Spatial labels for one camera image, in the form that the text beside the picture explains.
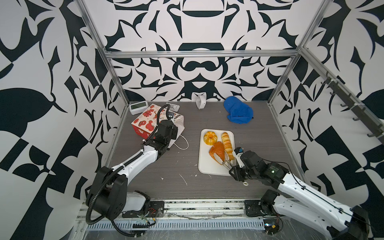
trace gray wooden floor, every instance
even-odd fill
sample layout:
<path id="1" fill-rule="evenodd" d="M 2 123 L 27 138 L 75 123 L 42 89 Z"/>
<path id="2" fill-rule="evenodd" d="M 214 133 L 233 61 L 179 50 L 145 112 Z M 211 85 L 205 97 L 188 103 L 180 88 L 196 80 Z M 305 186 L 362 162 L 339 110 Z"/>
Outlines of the gray wooden floor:
<path id="1" fill-rule="evenodd" d="M 172 146 L 161 158 L 147 166 L 132 180 L 128 185 L 128 191 L 139 190 L 156 199 L 190 199 L 261 197 L 267 189 L 272 189 L 257 180 L 248 180 L 249 186 L 246 187 L 232 177 L 199 172 L 197 164 L 200 132 L 205 128 L 232 131 L 236 147 L 243 147 L 245 151 L 252 150 L 264 159 L 286 162 L 297 175 L 266 102 L 247 103 L 253 109 L 254 115 L 254 119 L 248 124 L 230 122 L 222 102 L 207 103 L 202 110 L 198 110 L 195 103 L 178 102 L 178 104 L 180 105 L 178 113 L 185 117 L 185 129 L 182 135 L 188 140 L 189 148 L 180 150 Z M 140 149 L 142 138 L 131 126 L 136 116 L 127 114 L 110 166 L 121 163 Z M 176 144 L 181 148 L 187 146 L 181 137 L 177 139 Z"/>

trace patterned wallpaper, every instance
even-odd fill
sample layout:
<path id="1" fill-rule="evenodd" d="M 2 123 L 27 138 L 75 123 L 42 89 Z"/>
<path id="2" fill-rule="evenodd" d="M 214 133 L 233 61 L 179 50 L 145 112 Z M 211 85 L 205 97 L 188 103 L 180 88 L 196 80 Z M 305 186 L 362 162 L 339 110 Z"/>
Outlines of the patterned wallpaper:
<path id="1" fill-rule="evenodd" d="M 335 0 L 308 44 L 379 118 L 383 111 L 381 0 Z M 384 237 L 384 146 L 301 58 L 273 103 L 307 182 L 369 212 L 372 233 Z"/>
<path id="2" fill-rule="evenodd" d="M 132 101 L 268 100 L 289 57 L 113 59 Z"/>
<path id="3" fill-rule="evenodd" d="M 0 3 L 1 239 L 67 239 L 124 109 L 72 0 Z"/>
<path id="4" fill-rule="evenodd" d="M 384 108 L 377 103 L 384 101 L 383 20 L 382 0 L 335 0 L 307 45 L 381 119 Z"/>
<path id="5" fill-rule="evenodd" d="M 162 51 L 294 49 L 321 0 L 85 2 L 107 50 Z"/>

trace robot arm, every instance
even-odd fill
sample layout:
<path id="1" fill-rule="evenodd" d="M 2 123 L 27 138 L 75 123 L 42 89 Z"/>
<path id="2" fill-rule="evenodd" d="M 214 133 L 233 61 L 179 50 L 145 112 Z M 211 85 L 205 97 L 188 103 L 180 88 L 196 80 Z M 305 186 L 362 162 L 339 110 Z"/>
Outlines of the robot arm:
<path id="1" fill-rule="evenodd" d="M 86 199 L 88 224 L 94 224 L 104 217 L 114 220 L 121 212 L 143 207 L 147 196 L 137 193 L 127 195 L 127 186 L 139 172 L 168 150 L 171 139 L 177 137 L 177 130 L 172 120 L 162 120 L 153 131 L 156 133 L 143 142 L 142 149 L 135 155 L 112 168 L 102 167 L 98 170 Z M 101 217 L 91 220 L 92 210 L 100 213 Z"/>
<path id="2" fill-rule="evenodd" d="M 304 205 L 295 203 L 279 193 L 268 190 L 260 200 L 262 214 L 282 214 L 316 229 L 328 238 L 367 239 L 368 214 L 359 206 L 350 208 L 339 203 L 298 179 L 276 162 L 267 164 L 252 151 L 234 150 L 238 162 L 229 173 L 237 181 L 257 179 L 264 185 L 289 194 Z"/>

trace pastry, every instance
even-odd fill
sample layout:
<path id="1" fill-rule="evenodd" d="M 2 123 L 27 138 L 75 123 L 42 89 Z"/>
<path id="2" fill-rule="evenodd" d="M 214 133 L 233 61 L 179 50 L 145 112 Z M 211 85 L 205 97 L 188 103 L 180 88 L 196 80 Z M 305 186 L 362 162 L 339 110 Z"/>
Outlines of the pastry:
<path id="1" fill-rule="evenodd" d="M 223 162 L 225 161 L 225 156 L 224 156 L 224 144 L 222 142 L 217 142 L 215 143 L 215 145 L 213 145 L 211 147 L 211 149 L 209 150 L 209 155 L 211 155 L 211 157 L 213 159 L 215 159 L 215 156 L 214 156 L 214 153 L 216 153 L 222 160 Z"/>
<path id="2" fill-rule="evenodd" d="M 235 157 L 234 157 L 233 154 L 232 154 L 233 149 L 232 149 L 231 140 L 229 140 L 229 135 L 228 135 L 228 133 L 223 132 L 223 134 L 221 135 L 221 140 L 223 141 L 224 149 L 225 149 L 225 151 L 226 151 L 227 154 L 228 154 L 229 160 L 230 160 L 230 161 L 234 160 Z"/>
<path id="3" fill-rule="evenodd" d="M 207 132 L 204 134 L 204 142 L 209 146 L 214 145 L 217 142 L 217 135 L 211 131 Z"/>

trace croissant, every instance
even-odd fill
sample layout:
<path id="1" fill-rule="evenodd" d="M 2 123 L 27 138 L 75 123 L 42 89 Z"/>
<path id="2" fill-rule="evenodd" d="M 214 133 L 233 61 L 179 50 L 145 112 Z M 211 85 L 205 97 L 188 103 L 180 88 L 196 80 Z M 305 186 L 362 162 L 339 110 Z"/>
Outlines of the croissant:
<path id="1" fill-rule="evenodd" d="M 226 132 L 223 132 L 223 134 L 221 135 L 221 140 L 223 141 L 223 144 L 224 144 L 224 149 L 225 151 L 227 152 L 228 154 L 228 157 L 229 157 L 229 160 L 234 160 L 235 157 L 233 156 L 232 154 L 232 144 L 231 144 L 231 140 L 229 140 L 229 135 L 228 133 Z"/>
<path id="2" fill-rule="evenodd" d="M 214 153 L 216 153 L 221 158 L 221 160 L 223 160 L 223 162 L 225 161 L 224 145 L 222 142 L 215 143 L 215 145 L 213 145 L 209 150 L 209 155 L 211 155 L 211 157 L 217 162 L 217 160 L 215 159 Z"/>

